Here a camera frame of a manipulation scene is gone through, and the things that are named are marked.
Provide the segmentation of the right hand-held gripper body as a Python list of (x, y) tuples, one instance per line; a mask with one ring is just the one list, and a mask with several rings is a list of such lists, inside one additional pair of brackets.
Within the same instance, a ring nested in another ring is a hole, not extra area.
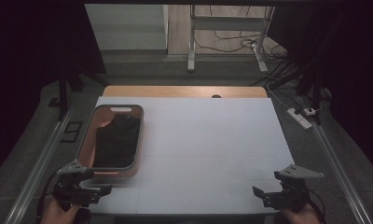
[(306, 184), (307, 178), (324, 178), (323, 173), (315, 172), (291, 164), (281, 171), (275, 171), (274, 176), (280, 180), (283, 190), (275, 200), (276, 210), (291, 209), (299, 212), (310, 200), (309, 189)]

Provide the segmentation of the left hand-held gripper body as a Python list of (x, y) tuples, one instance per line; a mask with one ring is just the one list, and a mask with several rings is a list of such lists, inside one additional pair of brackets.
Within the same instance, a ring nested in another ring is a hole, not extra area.
[(72, 204), (79, 204), (83, 198), (95, 197), (92, 189), (83, 189), (80, 183), (92, 179), (94, 172), (74, 160), (57, 171), (59, 179), (53, 189), (54, 198), (60, 203), (62, 209), (69, 209)]

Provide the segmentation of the pink basket with grey rim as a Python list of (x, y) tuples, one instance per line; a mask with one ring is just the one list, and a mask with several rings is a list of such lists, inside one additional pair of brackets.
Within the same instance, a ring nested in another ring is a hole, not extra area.
[[(81, 147), (77, 153), (77, 160), (91, 169), (96, 175), (132, 177), (139, 170), (141, 155), (142, 132), (144, 127), (145, 111), (140, 105), (99, 105), (90, 117), (90, 123), (83, 138)], [(126, 168), (99, 168), (94, 167), (94, 156), (96, 148), (96, 132), (98, 128), (104, 127), (115, 115), (131, 115), (141, 120), (140, 133), (138, 137), (137, 150), (134, 162)]]

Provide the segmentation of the black cloth garment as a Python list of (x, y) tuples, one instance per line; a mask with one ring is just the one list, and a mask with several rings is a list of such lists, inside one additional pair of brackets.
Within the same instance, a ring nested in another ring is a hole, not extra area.
[(126, 168), (134, 160), (141, 120), (131, 115), (115, 115), (110, 123), (98, 128), (94, 167)]

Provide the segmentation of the person's right hand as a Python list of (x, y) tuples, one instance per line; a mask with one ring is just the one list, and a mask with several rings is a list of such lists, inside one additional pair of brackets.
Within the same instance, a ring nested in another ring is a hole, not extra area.
[(298, 213), (290, 209), (283, 209), (280, 213), (286, 217), (290, 224), (322, 224), (315, 210), (306, 204)]

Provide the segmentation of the person's left hand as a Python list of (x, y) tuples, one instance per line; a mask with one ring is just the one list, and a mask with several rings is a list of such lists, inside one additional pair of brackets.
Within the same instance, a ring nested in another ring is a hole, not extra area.
[(60, 203), (53, 199), (46, 208), (40, 224), (73, 224), (79, 204), (73, 204), (68, 211), (63, 211)]

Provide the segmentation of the white foam board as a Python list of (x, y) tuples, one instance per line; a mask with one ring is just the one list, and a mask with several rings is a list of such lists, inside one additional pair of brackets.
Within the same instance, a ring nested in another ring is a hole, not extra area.
[(102, 97), (145, 111), (139, 169), (114, 179), (91, 206), (103, 215), (246, 215), (267, 212), (253, 191), (280, 190), (293, 163), (269, 98)]

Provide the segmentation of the white power strip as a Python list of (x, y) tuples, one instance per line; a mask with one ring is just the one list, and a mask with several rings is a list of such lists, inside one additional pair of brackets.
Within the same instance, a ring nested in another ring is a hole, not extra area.
[(304, 130), (312, 127), (311, 123), (307, 121), (302, 115), (298, 114), (294, 108), (289, 108), (287, 114), (298, 123)]

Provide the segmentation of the black tripod stand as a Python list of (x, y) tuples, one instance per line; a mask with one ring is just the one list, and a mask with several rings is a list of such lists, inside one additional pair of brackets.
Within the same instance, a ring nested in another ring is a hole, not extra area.
[(287, 105), (285, 99), (292, 101), (296, 112), (300, 115), (305, 115), (303, 111), (303, 109), (305, 108), (313, 108), (317, 110), (316, 115), (305, 116), (312, 118), (317, 125), (321, 125), (322, 122), (320, 120), (319, 114), (320, 111), (323, 109), (321, 105), (321, 100), (323, 99), (323, 97), (321, 96), (321, 91), (317, 89), (315, 85), (312, 85), (304, 96), (296, 95), (295, 97), (291, 96), (285, 91), (269, 87), (270, 84), (285, 79), (285, 76), (289, 76), (291, 72), (295, 71), (296, 66), (292, 62), (281, 60), (279, 63), (277, 63), (272, 71), (268, 72), (267, 74), (262, 73), (262, 78), (249, 84), (249, 87), (255, 87), (258, 84), (261, 84), (261, 86), (269, 93), (269, 95), (286, 109), (291, 108), (291, 105)]
[(60, 109), (58, 121), (63, 120), (68, 111), (67, 86), (70, 86), (73, 91), (82, 91), (84, 88), (80, 75), (85, 75), (105, 87), (110, 85), (108, 81), (82, 65), (74, 64), (62, 67), (58, 75), (59, 97), (52, 98), (48, 104), (49, 107), (58, 107)]

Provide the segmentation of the wooden table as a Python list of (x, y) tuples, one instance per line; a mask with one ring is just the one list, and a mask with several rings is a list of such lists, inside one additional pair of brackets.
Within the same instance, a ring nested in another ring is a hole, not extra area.
[(227, 86), (108, 86), (105, 97), (195, 97), (212, 98), (267, 98), (262, 87)]

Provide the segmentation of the dark curtain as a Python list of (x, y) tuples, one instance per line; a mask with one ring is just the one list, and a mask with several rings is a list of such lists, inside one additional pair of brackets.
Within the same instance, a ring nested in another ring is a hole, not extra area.
[(306, 93), (314, 82), (328, 89), (332, 116), (373, 164), (373, 0), (347, 0), (343, 7), (276, 7), (269, 37), (303, 66), (318, 53), (343, 10), (345, 20), (322, 60), (303, 75), (297, 93)]
[(0, 166), (61, 73), (104, 74), (86, 0), (0, 0)]

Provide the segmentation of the white cabinet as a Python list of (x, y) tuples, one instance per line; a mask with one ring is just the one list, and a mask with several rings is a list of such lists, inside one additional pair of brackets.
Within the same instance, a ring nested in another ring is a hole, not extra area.
[(168, 48), (167, 5), (86, 4), (101, 50)]

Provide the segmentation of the aluminium rail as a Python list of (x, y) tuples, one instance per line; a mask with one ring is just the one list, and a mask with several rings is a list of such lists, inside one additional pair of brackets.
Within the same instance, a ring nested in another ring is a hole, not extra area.
[(50, 129), (50, 135), (48, 136), (45, 145), (40, 150), (40, 154), (35, 161), (30, 174), (24, 182), (21, 191), (13, 203), (4, 224), (20, 224), (30, 202), (32, 201), (35, 192), (37, 191), (39, 184), (48, 168), (48, 164), (56, 150), (57, 145), (60, 142), (63, 131), (68, 124), (70, 118), (73, 116), (76, 110), (76, 105), (71, 103), (69, 109), (65, 112), (62, 119), (56, 123), (54, 128)]
[(346, 131), (332, 117), (329, 103), (323, 101), (319, 120), (310, 119), (314, 133), (329, 166), (338, 181), (354, 220), (358, 224), (373, 224), (366, 193), (373, 190), (370, 161)]

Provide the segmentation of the black floor socket frame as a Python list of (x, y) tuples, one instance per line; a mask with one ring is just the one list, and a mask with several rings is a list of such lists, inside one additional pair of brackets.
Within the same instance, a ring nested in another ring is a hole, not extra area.
[(82, 121), (69, 121), (62, 133), (62, 143), (75, 143), (82, 128)]

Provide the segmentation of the white metal desk frame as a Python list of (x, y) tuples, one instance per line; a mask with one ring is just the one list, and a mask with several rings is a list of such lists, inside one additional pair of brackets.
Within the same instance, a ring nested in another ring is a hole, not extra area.
[(197, 16), (196, 6), (190, 6), (190, 40), (187, 58), (187, 71), (193, 72), (195, 70), (195, 32), (197, 30), (212, 30), (212, 31), (249, 31), (259, 32), (258, 39), (252, 47), (253, 53), (256, 56), (259, 71), (267, 73), (263, 55), (263, 41), (269, 29), (274, 7), (266, 7), (264, 16), (262, 18), (236, 18), (236, 17), (215, 17), (215, 16)]

